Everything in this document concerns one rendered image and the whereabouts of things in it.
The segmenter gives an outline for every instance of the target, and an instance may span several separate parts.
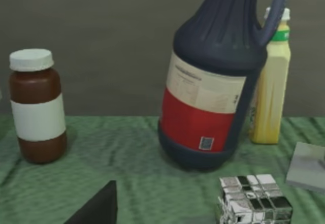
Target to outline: brown bottle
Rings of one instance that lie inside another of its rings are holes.
[[[52,53],[26,49],[10,55],[11,106],[20,151],[31,163],[59,159],[67,148],[60,77]]]

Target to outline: table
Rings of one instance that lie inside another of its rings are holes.
[[[279,145],[243,134],[214,172],[183,171],[162,153],[156,117],[67,117],[69,151],[31,165],[21,159],[11,117],[0,116],[0,223],[61,224],[117,180],[120,224],[213,224],[222,176],[270,173],[294,207],[293,224],[323,223],[325,196],[284,183],[295,143],[325,145],[325,118],[286,118]]]

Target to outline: black pointed object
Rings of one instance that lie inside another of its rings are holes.
[[[116,181],[110,181],[64,224],[116,224],[116,221]]]

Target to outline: handle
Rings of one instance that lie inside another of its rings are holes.
[[[258,44],[265,46],[272,39],[274,33],[278,29],[287,0],[273,0],[269,16],[265,21],[262,29],[255,27],[254,33]]]

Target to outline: white cap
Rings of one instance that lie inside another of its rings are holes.
[[[265,19],[268,18],[269,13],[270,13],[270,9],[271,9],[270,7],[266,8],[266,13],[265,13],[265,16],[264,16]],[[284,12],[283,12],[283,15],[282,15],[282,21],[289,21],[289,20],[290,20],[290,9],[285,8]]]
[[[10,69],[18,72],[35,72],[54,65],[52,52],[45,49],[25,49],[10,54]]]

